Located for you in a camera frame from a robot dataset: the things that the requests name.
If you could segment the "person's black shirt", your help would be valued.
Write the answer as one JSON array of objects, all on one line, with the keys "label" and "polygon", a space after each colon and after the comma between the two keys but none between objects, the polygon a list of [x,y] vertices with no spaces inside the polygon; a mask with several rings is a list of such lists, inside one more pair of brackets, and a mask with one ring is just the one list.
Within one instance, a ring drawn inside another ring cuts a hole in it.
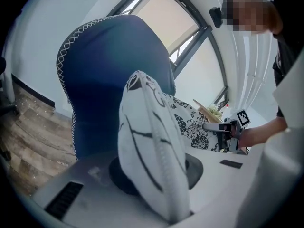
[{"label": "person's black shirt", "polygon": [[296,14],[296,9],[300,7],[298,1],[274,0],[273,4],[283,22],[282,31],[273,35],[278,44],[273,70],[275,85],[279,86],[304,47],[304,29]]}]

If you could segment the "black-framed window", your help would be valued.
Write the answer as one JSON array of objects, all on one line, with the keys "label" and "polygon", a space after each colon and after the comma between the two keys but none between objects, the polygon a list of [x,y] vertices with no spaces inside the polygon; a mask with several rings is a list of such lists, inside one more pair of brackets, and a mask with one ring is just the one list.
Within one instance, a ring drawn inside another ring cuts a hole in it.
[{"label": "black-framed window", "polygon": [[222,112],[229,101],[219,46],[209,25],[189,0],[122,0],[110,15],[136,15],[159,37],[169,53],[176,97],[193,99]]}]

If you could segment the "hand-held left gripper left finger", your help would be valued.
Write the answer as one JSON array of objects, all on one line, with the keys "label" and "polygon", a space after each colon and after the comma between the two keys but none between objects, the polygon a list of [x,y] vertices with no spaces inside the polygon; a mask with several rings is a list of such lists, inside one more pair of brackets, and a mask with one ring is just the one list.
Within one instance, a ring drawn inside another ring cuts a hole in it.
[{"label": "hand-held left gripper left finger", "polygon": [[78,160],[39,188],[33,201],[47,228],[167,228],[123,173],[117,152]]}]

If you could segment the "pale flower bunch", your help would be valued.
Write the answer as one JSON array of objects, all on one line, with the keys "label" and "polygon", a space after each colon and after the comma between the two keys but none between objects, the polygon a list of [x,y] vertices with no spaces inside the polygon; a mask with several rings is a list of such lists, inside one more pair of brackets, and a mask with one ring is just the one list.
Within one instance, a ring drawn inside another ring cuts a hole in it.
[{"label": "pale flower bunch", "polygon": [[211,112],[212,115],[214,115],[217,118],[221,118],[222,117],[222,113],[218,110],[217,105],[216,104],[211,104],[208,107],[208,110]]}]

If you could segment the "white curtain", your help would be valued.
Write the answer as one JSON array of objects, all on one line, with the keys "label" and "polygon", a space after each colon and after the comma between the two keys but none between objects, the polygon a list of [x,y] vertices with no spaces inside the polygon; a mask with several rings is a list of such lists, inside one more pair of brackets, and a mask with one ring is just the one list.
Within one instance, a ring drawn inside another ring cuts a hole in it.
[{"label": "white curtain", "polygon": [[236,109],[248,109],[264,83],[272,46],[269,34],[235,32],[237,53]]}]

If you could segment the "white patterned cloth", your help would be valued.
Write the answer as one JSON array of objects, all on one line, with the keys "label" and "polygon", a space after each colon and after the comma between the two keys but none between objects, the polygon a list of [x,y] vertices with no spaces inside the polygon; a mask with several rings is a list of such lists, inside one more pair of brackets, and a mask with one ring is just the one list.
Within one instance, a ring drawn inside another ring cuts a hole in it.
[{"label": "white patterned cloth", "polygon": [[205,130],[205,115],[162,92],[156,80],[141,71],[126,83],[119,122],[120,165],[141,197],[168,222],[189,217],[185,150],[219,151],[227,145],[224,136]]}]

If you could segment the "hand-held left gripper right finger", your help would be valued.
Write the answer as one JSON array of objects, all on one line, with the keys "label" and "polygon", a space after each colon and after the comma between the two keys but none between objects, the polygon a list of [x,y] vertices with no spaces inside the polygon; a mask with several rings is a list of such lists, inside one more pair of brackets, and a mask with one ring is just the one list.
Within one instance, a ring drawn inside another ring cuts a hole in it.
[{"label": "hand-held left gripper right finger", "polygon": [[186,151],[203,165],[203,174],[190,190],[190,207],[195,213],[213,205],[239,207],[255,178],[261,151],[248,155],[211,151]]}]

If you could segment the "wooden table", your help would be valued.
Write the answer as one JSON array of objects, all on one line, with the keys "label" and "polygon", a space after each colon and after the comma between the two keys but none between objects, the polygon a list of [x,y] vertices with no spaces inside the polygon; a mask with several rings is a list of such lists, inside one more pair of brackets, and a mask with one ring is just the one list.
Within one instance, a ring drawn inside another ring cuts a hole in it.
[{"label": "wooden table", "polygon": [[221,123],[222,120],[218,117],[216,117],[210,110],[205,108],[202,104],[200,104],[198,101],[193,99],[194,103],[196,103],[198,107],[198,111],[201,112],[203,115],[207,117],[210,123]]}]

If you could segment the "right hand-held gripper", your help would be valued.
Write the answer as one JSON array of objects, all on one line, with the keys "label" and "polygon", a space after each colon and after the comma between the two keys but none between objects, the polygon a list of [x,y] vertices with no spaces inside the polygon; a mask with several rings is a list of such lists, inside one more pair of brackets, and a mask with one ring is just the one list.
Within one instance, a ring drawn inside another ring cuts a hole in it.
[{"label": "right hand-held gripper", "polygon": [[249,154],[247,147],[240,147],[240,137],[245,128],[251,123],[245,109],[240,109],[230,117],[225,117],[222,123],[205,123],[203,129],[207,131],[224,131],[220,142],[218,140],[218,151],[222,153]]}]

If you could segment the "white table leg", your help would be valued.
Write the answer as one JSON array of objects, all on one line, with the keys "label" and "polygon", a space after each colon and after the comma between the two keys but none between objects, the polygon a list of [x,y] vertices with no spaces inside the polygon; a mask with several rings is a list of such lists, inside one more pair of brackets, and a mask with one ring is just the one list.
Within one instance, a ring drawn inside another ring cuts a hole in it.
[{"label": "white table leg", "polygon": [[10,73],[3,73],[3,89],[4,89],[4,95],[8,99],[10,103],[15,103],[15,93],[13,88],[13,81]]}]

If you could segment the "person's right forearm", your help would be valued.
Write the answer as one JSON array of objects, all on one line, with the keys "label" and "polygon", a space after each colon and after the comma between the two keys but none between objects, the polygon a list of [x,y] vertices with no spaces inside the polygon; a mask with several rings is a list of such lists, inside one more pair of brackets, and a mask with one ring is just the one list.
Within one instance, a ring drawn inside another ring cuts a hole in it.
[{"label": "person's right forearm", "polygon": [[253,147],[257,144],[266,143],[271,136],[284,131],[287,128],[285,118],[276,117],[274,120],[254,128],[242,131],[239,138],[239,148]]}]

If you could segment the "blue upholstered chair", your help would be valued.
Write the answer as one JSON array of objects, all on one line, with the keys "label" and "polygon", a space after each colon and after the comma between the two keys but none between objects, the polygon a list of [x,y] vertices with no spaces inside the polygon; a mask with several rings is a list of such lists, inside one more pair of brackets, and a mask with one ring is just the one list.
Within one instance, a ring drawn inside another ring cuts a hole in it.
[{"label": "blue upholstered chair", "polygon": [[72,146],[78,160],[117,149],[119,105],[135,71],[175,95],[169,53],[136,15],[95,19],[73,30],[57,54],[57,75],[72,107]]}]

